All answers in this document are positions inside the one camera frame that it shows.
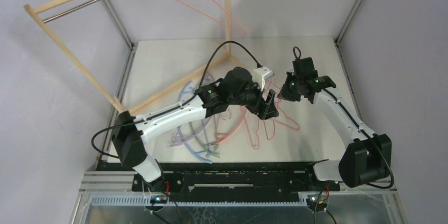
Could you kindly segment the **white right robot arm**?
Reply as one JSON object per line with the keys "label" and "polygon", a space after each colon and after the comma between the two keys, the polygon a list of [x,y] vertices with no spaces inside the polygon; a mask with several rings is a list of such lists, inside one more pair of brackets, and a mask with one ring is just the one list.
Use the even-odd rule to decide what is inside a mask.
{"label": "white right robot arm", "polygon": [[326,116],[340,136],[345,152],[338,161],[319,161],[312,165],[312,172],[305,176],[311,190],[319,190],[326,181],[342,181],[350,188],[368,185],[379,188],[375,182],[389,177],[395,184],[391,169],[391,139],[377,134],[367,126],[342,98],[334,81],[319,76],[312,58],[296,58],[293,71],[287,73],[278,97],[287,101],[306,98]]}

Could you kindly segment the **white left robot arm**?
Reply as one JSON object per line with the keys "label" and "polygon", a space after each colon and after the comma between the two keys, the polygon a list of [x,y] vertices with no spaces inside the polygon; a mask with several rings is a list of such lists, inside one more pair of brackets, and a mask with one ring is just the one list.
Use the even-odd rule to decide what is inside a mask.
{"label": "white left robot arm", "polygon": [[200,84],[185,102],[135,116],[127,111],[121,113],[111,138],[121,165],[137,172],[151,190],[160,190],[164,187],[165,176],[145,144],[178,126],[222,113],[233,105],[244,106],[260,120],[277,117],[275,91],[263,96],[266,81],[273,76],[273,70],[264,66],[252,72],[235,67],[224,78]]}

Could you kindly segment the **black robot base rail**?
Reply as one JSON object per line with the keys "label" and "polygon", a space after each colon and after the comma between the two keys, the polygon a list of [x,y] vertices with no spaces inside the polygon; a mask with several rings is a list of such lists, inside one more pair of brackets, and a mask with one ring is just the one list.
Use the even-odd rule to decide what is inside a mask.
{"label": "black robot base rail", "polygon": [[177,204],[297,204],[305,195],[359,194],[372,198],[377,190],[349,188],[335,181],[319,182],[313,162],[161,163],[162,176],[145,182],[141,175],[119,163],[101,161],[95,171],[131,173],[131,191],[167,198]]}

